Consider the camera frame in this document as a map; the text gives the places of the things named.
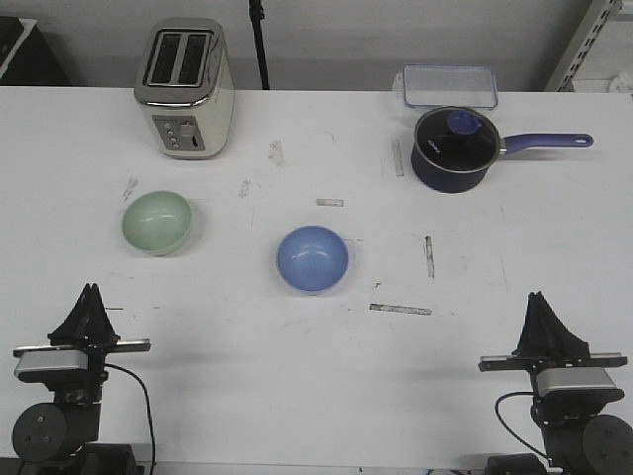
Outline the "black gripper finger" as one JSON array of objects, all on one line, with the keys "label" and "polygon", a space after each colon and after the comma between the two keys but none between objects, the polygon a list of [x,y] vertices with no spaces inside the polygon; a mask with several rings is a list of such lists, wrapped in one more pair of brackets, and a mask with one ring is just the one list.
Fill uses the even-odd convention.
[{"label": "black gripper finger", "polygon": [[528,295],[524,324],[513,356],[537,356],[543,353],[540,325],[540,292]]},{"label": "black gripper finger", "polygon": [[91,288],[89,283],[84,286],[66,319],[48,335],[50,342],[77,342],[85,338],[86,326],[90,320]]},{"label": "black gripper finger", "polygon": [[106,313],[100,289],[94,283],[90,290],[90,342],[117,343],[119,340]]},{"label": "black gripper finger", "polygon": [[588,358],[588,343],[558,319],[541,292],[535,294],[535,323],[540,353],[551,358]]}]

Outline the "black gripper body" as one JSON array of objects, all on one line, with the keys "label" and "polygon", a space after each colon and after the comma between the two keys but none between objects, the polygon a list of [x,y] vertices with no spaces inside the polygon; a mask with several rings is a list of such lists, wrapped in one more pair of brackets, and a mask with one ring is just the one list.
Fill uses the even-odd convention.
[{"label": "black gripper body", "polygon": [[85,384],[103,371],[110,353],[150,350],[150,339],[119,340],[112,345],[81,344],[18,346],[14,376],[24,383]]},{"label": "black gripper body", "polygon": [[483,356],[479,362],[482,372],[518,371],[529,374],[532,387],[532,419],[541,428],[559,427],[568,421],[590,419],[600,414],[604,407],[614,403],[613,397],[581,391],[555,392],[539,398],[535,395],[535,377],[543,370],[563,367],[599,367],[607,372],[609,368],[627,364],[627,357],[617,353],[592,353],[588,358],[554,359],[545,356]]}]

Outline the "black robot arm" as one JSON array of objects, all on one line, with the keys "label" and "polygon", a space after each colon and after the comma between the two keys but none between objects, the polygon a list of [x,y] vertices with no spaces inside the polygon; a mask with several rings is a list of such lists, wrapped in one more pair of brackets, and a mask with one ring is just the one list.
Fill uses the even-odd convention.
[{"label": "black robot arm", "polygon": [[603,413],[624,398],[607,371],[626,365],[619,352],[593,353],[558,319],[541,293],[528,296],[524,325],[510,355],[484,356],[483,372],[528,373],[530,416],[540,428],[543,449],[492,455],[487,474],[629,474],[632,427]]},{"label": "black robot arm", "polygon": [[122,340],[114,331],[97,284],[86,284],[74,307],[44,345],[17,346],[15,377],[42,383],[53,400],[25,409],[12,430],[20,474],[151,474],[156,463],[154,432],[147,468],[136,461],[128,443],[100,443],[103,384],[110,369],[137,383],[130,370],[106,362],[113,353],[145,352],[147,338]]}]

